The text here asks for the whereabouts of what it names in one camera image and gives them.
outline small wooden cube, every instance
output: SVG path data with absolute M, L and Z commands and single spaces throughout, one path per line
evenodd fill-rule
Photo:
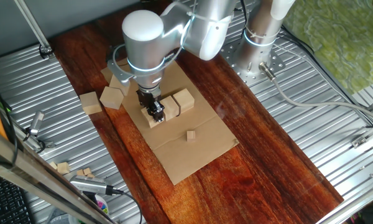
M 91 174 L 91 169 L 90 168 L 84 169 L 83 172 L 85 173 L 85 175 Z
M 114 75 L 112 76 L 111 83 L 109 84 L 109 87 L 112 88 L 118 88 L 120 91 L 122 91 L 123 96 L 127 96 L 129 93 L 129 86 L 124 86 Z
M 160 103 L 164 106 L 163 112 L 166 121 L 170 121 L 172 118 L 180 115 L 180 107 L 171 96 L 160 100 Z
M 97 94 L 95 92 L 80 95 L 81 107 L 87 115 L 101 112 Z
M 50 166 L 52 166 L 55 170 L 58 169 L 57 165 L 54 162 L 50 162 Z
M 57 166 L 58 166 L 58 173 L 60 173 L 62 175 L 69 173 L 70 167 L 69 167 L 69 164 L 67 162 L 62 162 L 62 163 L 58 164 Z
M 85 175 L 85 173 L 84 173 L 83 170 L 81 169 L 81 170 L 78 170 L 78 171 L 76 172 L 76 175 Z
M 196 139 L 195 131 L 186 131 L 186 141 L 193 142 Z
M 173 98 L 180 107 L 180 114 L 192 109 L 195 105 L 195 99 L 187 89 L 183 89 L 174 94 Z
M 118 110 L 123 98 L 124 96 L 120 89 L 106 86 L 99 100 L 105 107 Z
M 142 108 L 141 113 L 142 115 L 144 115 L 144 118 L 148 121 L 150 128 L 153 128 L 154 126 L 160 124 L 159 122 L 156 122 L 151 115 L 148 114 L 147 108 Z

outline dark wood surface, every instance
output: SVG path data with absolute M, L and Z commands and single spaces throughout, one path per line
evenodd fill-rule
M 106 51 L 141 7 L 50 40 L 78 95 L 101 96 Z M 343 201 L 220 56 L 183 52 L 177 63 L 240 144 L 174 186 L 123 107 L 90 115 L 148 223 L 316 223 Z

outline keyboard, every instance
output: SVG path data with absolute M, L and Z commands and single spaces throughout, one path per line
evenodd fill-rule
M 0 224 L 34 224 L 25 192 L 1 177 Z

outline cardboard sheet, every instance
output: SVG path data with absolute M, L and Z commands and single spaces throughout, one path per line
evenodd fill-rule
M 194 97 L 195 106 L 152 129 L 141 113 L 142 107 L 136 93 L 138 86 L 134 80 L 131 80 L 129 94 L 122 102 L 174 185 L 238 144 L 233 133 L 177 63 L 173 62 L 166 68 L 160 84 L 162 98 L 184 88 Z M 191 130 L 196 131 L 195 142 L 187 142 L 187 131 Z

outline green fabric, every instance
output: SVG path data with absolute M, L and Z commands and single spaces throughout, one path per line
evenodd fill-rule
M 296 0 L 284 24 L 348 92 L 373 84 L 372 0 Z

